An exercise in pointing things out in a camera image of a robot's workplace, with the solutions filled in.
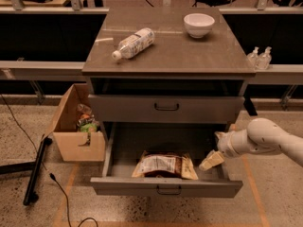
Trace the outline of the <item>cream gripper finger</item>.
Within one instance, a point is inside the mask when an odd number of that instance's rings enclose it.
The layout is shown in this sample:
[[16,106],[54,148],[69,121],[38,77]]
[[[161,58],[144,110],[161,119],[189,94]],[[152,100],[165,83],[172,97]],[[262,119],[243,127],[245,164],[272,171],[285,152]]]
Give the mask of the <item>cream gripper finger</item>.
[[215,131],[214,134],[218,141],[224,139],[224,137],[226,136],[226,133],[222,131]]
[[221,152],[217,150],[211,150],[207,156],[202,160],[199,168],[202,171],[207,171],[214,166],[218,166],[224,162],[224,156]]

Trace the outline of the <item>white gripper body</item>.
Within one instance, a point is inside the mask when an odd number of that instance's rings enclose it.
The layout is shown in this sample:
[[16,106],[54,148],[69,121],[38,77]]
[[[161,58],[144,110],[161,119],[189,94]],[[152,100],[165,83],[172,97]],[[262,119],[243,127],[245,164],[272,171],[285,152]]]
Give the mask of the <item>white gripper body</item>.
[[217,140],[219,152],[227,158],[239,157],[241,155],[242,137],[243,134],[241,131],[226,132],[224,139]]

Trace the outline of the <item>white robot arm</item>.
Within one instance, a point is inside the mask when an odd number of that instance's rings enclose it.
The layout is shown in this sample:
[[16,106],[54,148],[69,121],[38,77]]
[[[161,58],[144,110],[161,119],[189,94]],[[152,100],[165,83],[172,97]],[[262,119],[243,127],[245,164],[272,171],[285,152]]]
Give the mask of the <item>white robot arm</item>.
[[226,158],[243,154],[285,154],[298,165],[303,166],[303,139],[283,130],[266,118],[253,119],[245,130],[216,131],[217,150],[211,150],[202,160],[199,168],[207,171],[220,165]]

